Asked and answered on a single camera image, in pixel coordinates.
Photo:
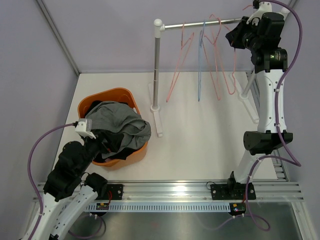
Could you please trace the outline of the aluminium frame post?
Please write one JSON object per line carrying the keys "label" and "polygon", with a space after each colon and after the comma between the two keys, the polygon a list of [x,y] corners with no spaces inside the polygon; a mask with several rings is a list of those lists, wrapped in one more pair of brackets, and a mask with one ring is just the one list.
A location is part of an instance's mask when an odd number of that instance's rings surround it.
{"label": "aluminium frame post", "polygon": [[290,8],[294,9],[295,6],[298,4],[298,2],[299,2],[299,0],[289,0],[289,2],[288,2],[287,5],[288,5]]}
{"label": "aluminium frame post", "polygon": [[71,69],[73,70],[74,74],[79,77],[81,74],[81,71],[78,67],[78,65],[76,64],[72,54],[70,53],[55,21],[54,18],[52,17],[46,3],[44,0],[35,0],[34,1],[35,4],[37,5],[37,7],[39,8],[39,11],[41,12],[45,22],[47,23],[50,31],[53,34],[53,37],[55,38],[55,40],[57,41],[62,53],[64,54],[68,64],[70,65]]}

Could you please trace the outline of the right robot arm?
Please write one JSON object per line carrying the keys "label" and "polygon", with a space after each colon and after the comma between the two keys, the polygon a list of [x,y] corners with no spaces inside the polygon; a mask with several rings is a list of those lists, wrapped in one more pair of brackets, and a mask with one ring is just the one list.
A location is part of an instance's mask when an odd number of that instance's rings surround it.
{"label": "right robot arm", "polygon": [[287,51],[279,47],[285,24],[280,13],[265,12],[252,18],[244,16],[239,24],[226,34],[231,47],[248,49],[259,84],[260,113],[256,131],[243,135],[244,155],[240,164],[218,189],[211,186],[213,199],[254,200],[256,198],[252,176],[264,156],[270,156],[293,140],[287,131],[283,111],[284,81],[281,77],[288,69]]}

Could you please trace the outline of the orange plastic laundry basket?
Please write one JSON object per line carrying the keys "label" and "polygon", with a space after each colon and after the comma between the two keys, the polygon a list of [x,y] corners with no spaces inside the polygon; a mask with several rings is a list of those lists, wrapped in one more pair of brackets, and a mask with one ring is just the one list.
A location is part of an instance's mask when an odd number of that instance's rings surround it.
{"label": "orange plastic laundry basket", "polygon": [[[77,113],[79,118],[85,117],[86,113],[89,111],[89,108],[94,101],[101,101],[101,102],[114,101],[114,102],[126,103],[130,108],[132,109],[135,108],[138,114],[141,114],[133,94],[126,88],[117,87],[117,88],[112,88],[112,89],[85,97],[78,104],[78,107],[77,107]],[[111,170],[117,170],[117,169],[123,168],[125,166],[141,161],[147,153],[147,145],[148,145],[148,142],[146,142],[142,148],[140,148],[139,150],[129,155],[126,158],[126,160],[111,159],[109,161],[104,161],[104,162],[94,161],[93,164],[100,167],[106,167]]]}

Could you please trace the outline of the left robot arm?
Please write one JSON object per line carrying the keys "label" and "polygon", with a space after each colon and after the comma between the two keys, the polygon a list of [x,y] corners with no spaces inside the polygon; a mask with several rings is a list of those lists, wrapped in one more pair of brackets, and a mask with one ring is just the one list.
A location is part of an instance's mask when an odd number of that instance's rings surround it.
{"label": "left robot arm", "polygon": [[99,137],[86,137],[84,144],[71,141],[63,147],[54,169],[47,177],[43,195],[38,196],[40,209],[23,239],[62,240],[92,201],[105,196],[109,200],[113,198],[107,179],[91,173],[79,193],[70,200],[88,166],[102,149],[103,143]]}

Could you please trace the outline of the black shorts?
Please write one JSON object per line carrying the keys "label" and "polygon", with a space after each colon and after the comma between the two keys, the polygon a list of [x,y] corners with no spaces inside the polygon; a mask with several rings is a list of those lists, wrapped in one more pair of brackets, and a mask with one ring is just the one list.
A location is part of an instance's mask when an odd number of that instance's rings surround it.
{"label": "black shorts", "polygon": [[96,156],[94,162],[104,163],[108,157],[103,156],[103,154],[117,154],[124,138],[122,133],[112,133],[104,129],[93,129],[91,132],[98,136],[101,141],[100,153]]}

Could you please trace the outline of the right aluminium frame post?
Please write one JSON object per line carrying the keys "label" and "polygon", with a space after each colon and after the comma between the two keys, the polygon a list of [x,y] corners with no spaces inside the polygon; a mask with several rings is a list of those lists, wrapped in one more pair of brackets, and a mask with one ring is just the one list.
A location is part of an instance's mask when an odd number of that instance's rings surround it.
{"label": "right aluminium frame post", "polygon": [[289,2],[288,2],[287,5],[288,5],[290,8],[294,9],[295,6],[298,4],[298,2],[299,2],[299,0],[289,0]]}

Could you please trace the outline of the grey green shorts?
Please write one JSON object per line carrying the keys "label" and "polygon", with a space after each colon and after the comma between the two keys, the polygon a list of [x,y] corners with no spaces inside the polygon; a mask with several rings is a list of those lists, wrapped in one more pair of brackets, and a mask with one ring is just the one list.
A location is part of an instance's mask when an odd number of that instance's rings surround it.
{"label": "grey green shorts", "polygon": [[100,129],[124,135],[117,154],[103,154],[104,157],[120,159],[119,154],[124,152],[126,158],[142,148],[152,135],[150,123],[123,102],[102,101],[92,107],[85,118],[92,120],[91,131]]}

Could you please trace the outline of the aluminium mounting rail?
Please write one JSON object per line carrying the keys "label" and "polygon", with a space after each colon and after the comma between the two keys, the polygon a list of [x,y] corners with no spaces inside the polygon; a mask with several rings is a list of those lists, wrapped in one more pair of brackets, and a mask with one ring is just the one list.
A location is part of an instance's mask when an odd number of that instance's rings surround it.
{"label": "aluminium mounting rail", "polygon": [[[123,202],[209,202],[212,194],[207,180],[178,181],[109,181],[122,185]],[[258,202],[302,202],[304,195],[297,182],[256,181],[253,183]]]}

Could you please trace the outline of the blue wire hanger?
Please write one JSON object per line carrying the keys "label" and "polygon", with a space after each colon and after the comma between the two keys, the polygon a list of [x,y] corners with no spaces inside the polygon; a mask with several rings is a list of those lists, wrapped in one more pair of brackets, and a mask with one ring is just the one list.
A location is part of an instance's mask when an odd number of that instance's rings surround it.
{"label": "blue wire hanger", "polygon": [[201,91],[202,91],[202,51],[203,51],[203,37],[205,31],[206,22],[203,21],[202,30],[199,33],[198,38],[198,90],[197,90],[197,100],[201,101]]}

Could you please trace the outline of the left aluminium frame post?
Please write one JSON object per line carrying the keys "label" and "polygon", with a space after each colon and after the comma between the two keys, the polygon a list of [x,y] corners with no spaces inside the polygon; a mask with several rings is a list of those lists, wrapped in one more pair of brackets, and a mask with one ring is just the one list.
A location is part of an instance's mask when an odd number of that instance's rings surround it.
{"label": "left aluminium frame post", "polygon": [[70,53],[55,21],[54,18],[52,17],[46,3],[44,0],[35,0],[34,1],[35,4],[37,5],[37,7],[39,8],[39,11],[41,12],[45,22],[47,23],[50,31],[53,34],[53,37],[55,38],[55,40],[57,41],[62,53],[64,54],[68,64],[70,65],[71,69],[73,70],[74,74],[79,77],[81,74],[81,71],[78,67],[78,65],[76,64],[72,54]]}

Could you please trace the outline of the metal clothes rack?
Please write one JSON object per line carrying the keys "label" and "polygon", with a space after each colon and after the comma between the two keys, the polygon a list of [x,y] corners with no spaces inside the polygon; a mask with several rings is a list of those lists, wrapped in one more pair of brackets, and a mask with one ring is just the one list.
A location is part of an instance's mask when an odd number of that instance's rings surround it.
{"label": "metal clothes rack", "polygon": [[[281,15],[283,15],[284,17],[284,23],[286,20],[286,17],[288,15],[288,12],[291,12],[295,17],[297,17],[297,23],[298,23],[298,27],[299,27],[299,40],[298,40],[298,48],[296,51],[296,54],[294,56],[294,59],[292,60],[291,64],[288,66],[288,59],[287,59],[287,70],[285,71],[285,73],[283,74],[283,76],[280,78],[283,82],[285,81],[285,77],[286,75],[289,73],[289,70],[291,70],[291,68],[294,65],[294,61],[296,60],[298,53],[299,53],[299,49],[302,43],[302,26],[301,26],[301,21],[299,19],[299,17],[297,16],[296,12],[291,9],[289,6],[287,6],[286,4],[276,1],[276,0],[270,0],[270,3],[275,3],[278,4],[280,6],[283,6],[281,12],[276,12],[279,13]],[[237,18],[237,19],[229,19],[229,20],[221,20],[222,23],[222,27],[225,27],[230,31],[230,30],[226,24],[234,24],[234,23],[239,23],[240,20],[242,18]],[[194,27],[203,27],[203,22],[194,22],[194,23],[186,23],[185,24],[185,28],[194,28]],[[213,25],[218,25],[218,21],[205,21],[208,23],[208,26],[213,26]],[[162,137],[163,136],[163,126],[162,126],[162,122],[161,122],[161,117],[160,117],[160,106],[158,104],[158,90],[159,90],[159,63],[160,63],[160,43],[161,43],[161,35],[162,32],[164,32],[165,30],[171,30],[171,29],[182,29],[182,25],[183,24],[177,24],[177,25],[165,25],[163,23],[163,21],[161,19],[155,19],[153,22],[154,25],[154,39],[155,39],[155,46],[154,46],[154,78],[153,78],[153,91],[151,91],[150,89],[150,97],[151,97],[151,106],[150,106],[150,111],[153,113],[153,117],[154,117],[154,122],[155,122],[155,129],[156,129],[156,134],[158,137]],[[234,90],[233,87],[233,80],[232,78],[230,78],[230,80],[227,80],[225,72],[222,71],[222,75],[224,78],[224,82],[227,88],[228,93],[231,93]],[[247,112],[249,112],[251,119],[253,122],[255,122],[257,119],[255,119],[254,114],[255,111],[252,109],[250,110],[250,108],[252,108],[252,106],[249,103],[248,100],[248,91],[249,88],[251,87],[251,82],[256,79],[255,76],[255,69],[253,69],[253,73],[251,74],[250,80],[248,80],[248,84],[246,86],[246,88],[243,90],[241,88],[241,86],[239,85],[238,80],[235,77],[235,82],[236,82],[236,92],[238,93],[238,96],[240,98],[240,100],[242,100],[244,106],[247,109]]]}

